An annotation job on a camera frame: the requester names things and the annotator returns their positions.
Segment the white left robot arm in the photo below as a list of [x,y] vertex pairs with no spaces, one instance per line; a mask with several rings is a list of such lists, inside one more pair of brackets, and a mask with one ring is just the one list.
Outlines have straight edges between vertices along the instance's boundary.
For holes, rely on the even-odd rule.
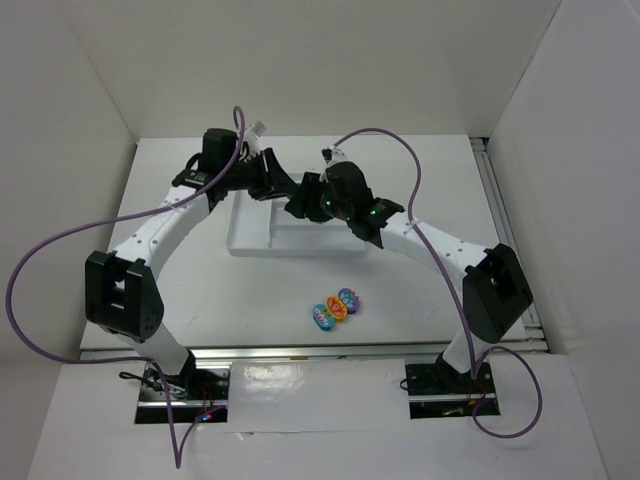
[[242,134],[207,130],[201,152],[174,178],[159,213],[112,251],[95,251],[85,262],[87,320],[168,376],[190,375],[195,361],[163,323],[157,280],[167,260],[228,193],[245,190],[266,200],[290,197],[297,189],[273,150],[260,147],[265,129],[256,122]]

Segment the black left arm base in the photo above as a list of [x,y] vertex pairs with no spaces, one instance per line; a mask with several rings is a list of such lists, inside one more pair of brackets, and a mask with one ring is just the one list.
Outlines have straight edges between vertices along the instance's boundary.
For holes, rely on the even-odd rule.
[[[157,425],[168,422],[166,395],[156,370],[146,366],[142,374],[121,371],[119,378],[134,382],[139,387],[135,424]],[[200,370],[191,386],[169,384],[174,422],[189,424],[198,419],[203,423],[226,423],[230,380],[229,366],[214,366]]]

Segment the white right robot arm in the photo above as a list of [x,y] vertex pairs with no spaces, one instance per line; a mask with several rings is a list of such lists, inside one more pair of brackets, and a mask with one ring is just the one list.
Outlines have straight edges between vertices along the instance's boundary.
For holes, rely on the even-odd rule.
[[441,358],[459,374],[475,373],[477,362],[533,302],[511,247],[470,243],[415,218],[408,208],[375,196],[350,161],[333,164],[322,174],[305,173],[285,209],[315,223],[340,220],[356,238],[441,274],[463,316],[461,331]]

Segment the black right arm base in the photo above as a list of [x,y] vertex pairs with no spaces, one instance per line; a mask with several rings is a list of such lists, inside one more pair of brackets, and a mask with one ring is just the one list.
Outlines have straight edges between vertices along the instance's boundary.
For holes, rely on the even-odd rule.
[[405,365],[405,378],[399,386],[408,394],[412,420],[499,416],[500,407],[488,363],[483,363],[475,380],[447,365],[414,363]]

